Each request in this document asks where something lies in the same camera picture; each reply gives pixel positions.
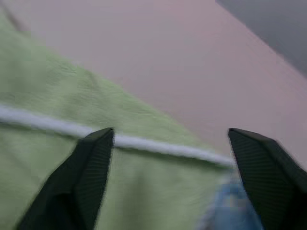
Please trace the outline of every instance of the white stripe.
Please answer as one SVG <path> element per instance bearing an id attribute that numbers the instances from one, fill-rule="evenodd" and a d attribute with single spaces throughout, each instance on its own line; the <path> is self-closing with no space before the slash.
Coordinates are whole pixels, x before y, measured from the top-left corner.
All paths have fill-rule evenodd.
<path id="1" fill-rule="evenodd" d="M 34 115 L 26 110 L 11 108 L 1 104 L 0 122 L 11 124 L 16 123 L 33 129 L 53 131 L 76 138 L 83 138 L 88 134 L 99 130 L 99 128 L 81 126 L 73 122 L 62 121 L 44 115 Z M 118 148 L 132 148 L 149 152 L 197 158 L 224 166 L 233 166 L 235 164 L 231 158 L 217 155 L 212 151 L 183 145 L 173 145 L 166 142 L 148 140 L 139 137 L 115 135 L 114 146 Z"/>

